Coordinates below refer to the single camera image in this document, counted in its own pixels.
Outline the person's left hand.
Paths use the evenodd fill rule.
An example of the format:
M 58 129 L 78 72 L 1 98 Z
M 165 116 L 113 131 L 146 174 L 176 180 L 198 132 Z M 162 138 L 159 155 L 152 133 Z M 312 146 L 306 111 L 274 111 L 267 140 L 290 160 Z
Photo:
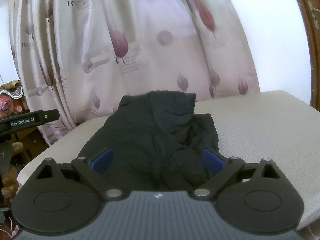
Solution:
M 1 194 L 7 202 L 11 200 L 18 191 L 17 170 L 14 166 L 10 165 L 9 171 L 1 175 L 2 188 Z

